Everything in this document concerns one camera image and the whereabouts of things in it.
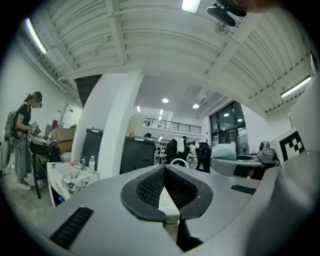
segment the woman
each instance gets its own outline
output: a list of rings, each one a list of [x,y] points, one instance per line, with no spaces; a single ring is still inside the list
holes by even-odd
[[[12,143],[15,149],[14,168],[17,177],[18,187],[23,190],[30,190],[31,187],[25,181],[27,174],[31,173],[31,160],[28,149],[28,133],[33,133],[34,129],[29,125],[31,120],[31,108],[41,107],[42,94],[35,91],[24,100],[21,107],[16,111],[13,128],[14,136]]]

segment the cardboard box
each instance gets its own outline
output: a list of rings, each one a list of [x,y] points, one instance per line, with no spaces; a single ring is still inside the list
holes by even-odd
[[[63,154],[72,149],[76,129],[55,128],[52,131],[52,141],[56,141],[56,146],[59,148],[59,153]]]

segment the backpack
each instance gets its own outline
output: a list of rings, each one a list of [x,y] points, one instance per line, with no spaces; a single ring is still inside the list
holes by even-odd
[[[4,128],[4,139],[5,140],[8,140],[11,137],[14,137],[14,134],[16,132],[16,128],[14,127],[16,113],[17,113],[16,110],[12,110],[6,119],[5,128]]]

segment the concrete floor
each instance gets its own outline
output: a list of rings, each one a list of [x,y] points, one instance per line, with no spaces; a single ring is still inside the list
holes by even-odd
[[[14,164],[14,153],[10,157],[10,164]],[[0,187],[7,199],[12,211],[22,221],[29,221],[36,227],[46,220],[49,212],[53,209],[51,203],[48,182],[38,180],[41,199],[38,199],[33,173],[29,173],[26,181],[31,186],[30,191],[18,188],[15,169],[11,168],[11,174],[0,175]]]

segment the balcony railing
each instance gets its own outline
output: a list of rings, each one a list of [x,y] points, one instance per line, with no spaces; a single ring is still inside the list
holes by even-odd
[[[186,123],[179,123],[179,122],[170,122],[170,121],[158,120],[158,119],[147,118],[147,117],[144,118],[143,126],[201,134],[201,126],[191,125]]]

